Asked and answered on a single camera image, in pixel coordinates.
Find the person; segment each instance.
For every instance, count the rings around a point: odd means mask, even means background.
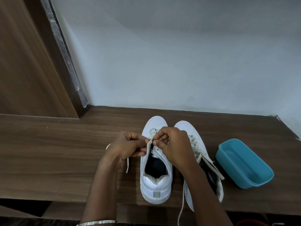
[[[149,139],[140,134],[121,132],[111,143],[99,162],[81,223],[116,220],[117,170],[128,157],[145,156],[148,142]],[[197,225],[233,226],[195,160],[186,131],[163,127],[154,136],[153,144],[161,148],[168,161],[178,168],[186,180]]]

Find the empty container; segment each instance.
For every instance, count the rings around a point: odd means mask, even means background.
[[[216,160],[242,189],[261,186],[274,177],[273,170],[238,139],[220,144]]]

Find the person's left hand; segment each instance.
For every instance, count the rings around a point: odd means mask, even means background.
[[[122,131],[108,147],[106,154],[114,154],[121,161],[128,157],[145,156],[149,139],[132,132]]]

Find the white sneaker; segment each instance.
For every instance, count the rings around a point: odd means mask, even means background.
[[[191,144],[191,147],[192,147],[192,150],[194,152],[197,162],[200,164],[201,160],[203,159],[203,162],[208,166],[207,168],[211,169],[214,172],[214,174],[216,174],[216,176],[215,176],[216,177],[215,178],[215,183],[216,183],[215,193],[216,193],[217,198],[221,202],[224,197],[224,190],[223,190],[223,186],[221,183],[221,179],[224,180],[224,177],[219,172],[219,170],[213,165],[212,160],[208,156],[205,144],[204,144],[203,140],[201,139],[200,135],[198,134],[197,130],[187,121],[179,121],[178,123],[175,124],[175,127],[187,132],[187,135],[190,139],[190,144]],[[194,211],[190,191],[188,189],[186,181],[184,181],[184,185],[183,185],[183,203],[182,203],[182,209],[181,209],[179,217],[178,217],[178,225],[179,225],[180,216],[181,216],[181,213],[182,213],[183,207],[184,207],[184,196],[186,198],[186,202],[187,202],[188,206],[190,207],[190,209],[192,211]]]
[[[152,144],[154,135],[167,126],[159,116],[149,119],[142,135],[151,139],[147,144],[147,153],[141,157],[140,189],[144,199],[151,204],[162,204],[171,194],[172,164],[162,150]]]

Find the bracelet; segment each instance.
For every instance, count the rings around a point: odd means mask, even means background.
[[[88,225],[95,225],[95,224],[116,224],[117,221],[115,220],[103,220],[103,221],[90,221],[78,224],[77,226],[88,226]]]

